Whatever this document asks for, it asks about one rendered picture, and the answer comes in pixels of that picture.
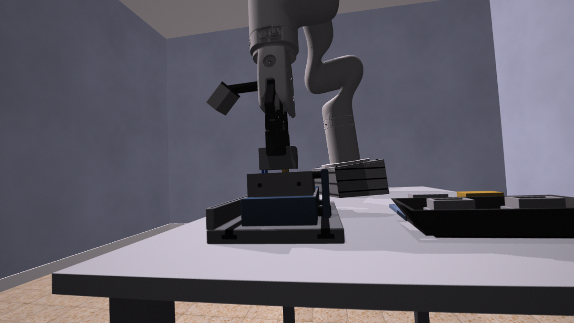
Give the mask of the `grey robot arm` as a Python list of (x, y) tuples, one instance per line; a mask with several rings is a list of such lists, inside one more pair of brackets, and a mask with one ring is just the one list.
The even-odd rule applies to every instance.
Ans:
[[(363, 76), (363, 64), (354, 55), (321, 61), (333, 40), (332, 20), (339, 0), (248, 0), (249, 47), (282, 45), (299, 53), (298, 29), (307, 38), (308, 59), (304, 82), (313, 94), (340, 89), (322, 108), (330, 164), (322, 168), (369, 162), (360, 159), (352, 98)], [(310, 26), (309, 26), (310, 25)], [(227, 85), (223, 81), (206, 102), (227, 115), (239, 93), (258, 91), (257, 81)]]

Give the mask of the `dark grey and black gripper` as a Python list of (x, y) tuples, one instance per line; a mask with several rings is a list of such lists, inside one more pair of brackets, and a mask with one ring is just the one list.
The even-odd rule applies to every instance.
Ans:
[(296, 116), (291, 68), (295, 60), (295, 50), (282, 45), (264, 46), (253, 53), (258, 100), (265, 113), (267, 156), (284, 156), (286, 146), (290, 146), (287, 113), (291, 118)]

